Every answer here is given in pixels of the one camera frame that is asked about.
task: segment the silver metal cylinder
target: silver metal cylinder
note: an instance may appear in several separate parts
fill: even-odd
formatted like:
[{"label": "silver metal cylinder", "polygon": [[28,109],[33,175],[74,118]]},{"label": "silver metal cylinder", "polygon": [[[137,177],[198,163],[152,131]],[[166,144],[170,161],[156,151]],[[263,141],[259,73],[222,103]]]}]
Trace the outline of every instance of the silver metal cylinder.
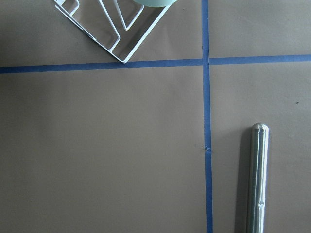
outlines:
[{"label": "silver metal cylinder", "polygon": [[248,187],[247,233],[264,232],[269,128],[257,123],[252,127]]}]

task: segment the dent on metal rod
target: dent on metal rod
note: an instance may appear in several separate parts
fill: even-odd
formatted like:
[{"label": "dent on metal rod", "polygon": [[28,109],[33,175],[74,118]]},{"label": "dent on metal rod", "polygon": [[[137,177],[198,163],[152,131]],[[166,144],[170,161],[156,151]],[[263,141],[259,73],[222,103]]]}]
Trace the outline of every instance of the dent on metal rod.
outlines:
[{"label": "dent on metal rod", "polygon": [[247,233],[264,232],[269,128],[257,123],[252,127],[251,162],[248,189]]}]

